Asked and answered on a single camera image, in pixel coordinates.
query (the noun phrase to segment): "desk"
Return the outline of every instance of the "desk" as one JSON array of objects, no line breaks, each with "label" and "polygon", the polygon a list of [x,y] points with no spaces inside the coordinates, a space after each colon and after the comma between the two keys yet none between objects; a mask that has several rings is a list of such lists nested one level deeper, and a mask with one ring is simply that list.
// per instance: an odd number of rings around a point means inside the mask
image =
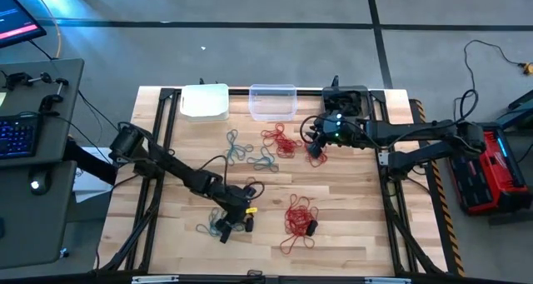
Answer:
[{"label": "desk", "polygon": [[[160,87],[140,87],[132,122],[152,129]],[[413,122],[405,90],[385,91],[392,123]],[[250,156],[257,157],[262,146],[263,129],[273,129],[274,122],[255,122],[248,112],[248,96],[230,96],[230,117],[224,122],[190,123],[177,116],[170,148],[191,167],[228,149],[226,134],[238,129],[237,143],[254,146]],[[285,133],[300,139],[301,121],[320,111],[319,97],[299,97],[294,121],[286,122]],[[166,118],[168,107],[163,113]],[[162,125],[160,132],[165,132]],[[396,150],[410,151],[417,142],[396,144]],[[171,175],[166,175],[162,203],[157,219],[150,273],[246,274],[248,270],[266,274],[299,276],[392,276],[391,251],[387,238],[385,214],[379,187],[374,150],[329,147],[329,157],[321,167],[311,167],[301,148],[292,159],[276,158],[278,173],[257,172],[252,165],[237,162],[227,174],[229,183],[244,184],[254,176],[266,184],[265,193],[252,205],[259,208],[252,233],[233,232],[227,244],[195,231],[198,223],[207,223],[212,201],[192,195]],[[210,171],[222,174],[223,162],[214,162]],[[124,167],[117,180],[131,176]],[[415,173],[410,177],[426,184]],[[99,247],[102,264],[124,243],[132,230],[141,180],[118,187],[113,195]],[[447,270],[431,197],[416,184],[403,182],[407,214],[413,236],[441,269]],[[319,226],[313,236],[316,245],[306,249],[301,240],[291,255],[281,254],[279,244],[288,238],[284,231],[284,213],[292,193],[311,198],[320,209]],[[401,260],[406,266],[405,244],[399,238]],[[141,237],[138,250],[142,250]],[[136,263],[141,251],[137,251]]]},{"label": "desk", "polygon": [[[49,263],[59,258],[76,167],[103,181],[115,181],[115,167],[67,140],[83,65],[82,59],[0,65],[0,71],[6,74],[26,72],[38,77],[48,72],[52,79],[63,77],[69,81],[61,92],[63,101],[52,108],[64,120],[43,118],[35,156],[0,161],[0,217],[6,227],[5,237],[0,238],[0,268]],[[0,74],[0,87],[4,82]],[[45,82],[35,82],[31,87],[18,85],[12,91],[0,88],[0,94],[5,94],[0,116],[38,112],[41,100],[57,93],[57,89],[58,84]],[[50,190],[42,196],[33,195],[29,188],[30,169],[35,165],[44,165],[52,174]]]}]

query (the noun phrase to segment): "tangled rope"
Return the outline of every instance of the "tangled rope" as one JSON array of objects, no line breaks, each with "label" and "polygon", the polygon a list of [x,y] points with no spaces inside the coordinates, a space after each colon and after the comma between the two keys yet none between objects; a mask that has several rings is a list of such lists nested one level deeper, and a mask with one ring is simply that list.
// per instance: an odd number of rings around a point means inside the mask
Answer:
[{"label": "tangled rope", "polygon": [[293,158],[297,147],[301,147],[303,143],[300,140],[292,140],[287,137],[283,132],[285,131],[285,125],[277,123],[274,126],[274,130],[263,130],[261,136],[263,136],[263,145],[265,147],[277,144],[276,154],[279,158]]},{"label": "tangled rope", "polygon": [[246,146],[240,146],[235,143],[239,131],[236,129],[231,130],[226,134],[227,142],[230,144],[230,148],[227,150],[227,164],[233,166],[235,164],[235,158],[238,161],[243,161],[247,155],[247,152],[253,151],[253,145],[247,144]]},{"label": "tangled rope", "polygon": [[[298,205],[300,201],[306,202],[306,205]],[[283,254],[289,255],[291,253],[292,247],[294,247],[298,237],[303,237],[303,243],[307,248],[313,248],[315,246],[315,240],[310,238],[312,233],[309,232],[309,228],[312,222],[316,223],[318,208],[310,207],[310,205],[311,201],[308,197],[298,197],[296,194],[291,194],[291,205],[285,212],[285,232],[291,234],[291,236],[280,243],[280,250]],[[291,239],[293,241],[288,251],[284,251],[285,247],[283,245]]]},{"label": "tangled rope", "polygon": [[[222,233],[218,231],[215,224],[217,223],[219,219],[224,218],[226,214],[227,213],[220,208],[211,209],[211,213],[209,213],[209,217],[207,218],[209,227],[204,224],[197,224],[196,230],[200,233],[209,234],[212,237],[219,237]],[[243,232],[244,225],[242,224],[232,225],[232,229],[237,232]]]},{"label": "tangled rope", "polygon": [[309,150],[307,150],[307,147],[309,147],[308,143],[306,143],[306,160],[311,164],[312,167],[319,167],[327,161],[326,147],[324,147],[318,158],[311,156]]},{"label": "tangled rope", "polygon": [[267,147],[261,147],[261,158],[249,157],[247,163],[253,164],[253,169],[260,171],[263,169],[269,169],[271,172],[279,172],[280,168],[277,164],[274,164],[274,155],[268,151]]}]

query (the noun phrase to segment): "floor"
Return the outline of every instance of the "floor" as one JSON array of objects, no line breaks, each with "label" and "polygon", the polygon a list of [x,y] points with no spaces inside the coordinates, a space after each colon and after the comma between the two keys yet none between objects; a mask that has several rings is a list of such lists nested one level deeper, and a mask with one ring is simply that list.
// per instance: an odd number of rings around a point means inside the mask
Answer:
[{"label": "floor", "polygon": [[[85,60],[81,89],[114,122],[130,119],[141,85],[193,84],[202,77],[232,86],[323,87],[336,74],[341,85],[407,89],[424,103],[430,119],[441,120],[452,118],[452,99],[471,87],[463,53],[470,40],[498,44],[511,60],[533,60],[533,22],[521,14],[533,0],[44,1],[62,22],[61,57]],[[37,19],[48,19],[38,0],[20,2]],[[44,24],[49,35],[35,42],[53,53],[55,28]],[[493,120],[530,91],[533,78],[493,48],[472,44],[468,54],[480,92],[472,121]],[[28,43],[0,50],[1,63],[44,59]],[[83,119],[88,113],[79,104],[73,122],[98,137],[96,121]],[[98,146],[113,139],[104,127]],[[513,139],[514,152],[520,156],[529,141]],[[522,166],[529,164],[530,158]],[[533,223],[489,227],[486,218],[461,212],[449,180],[445,189],[466,274],[530,282],[533,246],[524,237]],[[105,199],[86,206],[105,206]],[[74,251],[68,259],[0,271],[0,277],[89,270],[98,225],[102,221],[70,226],[67,239]]]}]

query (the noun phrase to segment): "blue rope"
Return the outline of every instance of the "blue rope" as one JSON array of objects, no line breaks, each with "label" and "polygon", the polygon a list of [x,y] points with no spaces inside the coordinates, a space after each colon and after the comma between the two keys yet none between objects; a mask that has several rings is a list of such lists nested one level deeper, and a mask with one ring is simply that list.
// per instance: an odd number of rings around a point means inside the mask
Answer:
[{"label": "blue rope", "polygon": [[[204,224],[197,224],[196,230],[200,233],[209,234],[212,237],[219,237],[222,233],[217,230],[217,227],[215,227],[215,223],[217,223],[219,219],[224,218],[225,216],[226,212],[222,211],[220,208],[213,208],[211,209],[211,213],[209,213],[208,217],[209,227]],[[232,225],[232,229],[237,232],[243,232],[244,225]]]},{"label": "blue rope", "polygon": [[268,151],[267,147],[261,147],[261,158],[249,157],[247,163],[253,164],[253,169],[260,171],[263,169],[269,169],[271,172],[279,172],[280,168],[277,164],[274,164],[274,155]]},{"label": "blue rope", "polygon": [[239,131],[236,129],[231,130],[226,134],[227,142],[230,144],[230,148],[227,150],[227,164],[233,166],[235,164],[235,158],[238,161],[243,161],[247,156],[247,152],[253,151],[253,145],[247,144],[246,146],[240,146],[235,143]]}]

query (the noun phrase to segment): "white plastic container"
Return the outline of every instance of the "white plastic container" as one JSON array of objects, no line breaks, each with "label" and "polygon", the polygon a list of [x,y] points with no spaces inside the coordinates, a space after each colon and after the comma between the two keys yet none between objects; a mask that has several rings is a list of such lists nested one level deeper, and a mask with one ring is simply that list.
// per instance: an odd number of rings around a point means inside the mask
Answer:
[{"label": "white plastic container", "polygon": [[291,121],[298,102],[291,84],[254,84],[250,87],[248,109],[256,121]]},{"label": "white plastic container", "polygon": [[180,113],[190,122],[223,121],[229,117],[226,84],[187,85],[180,97]]}]

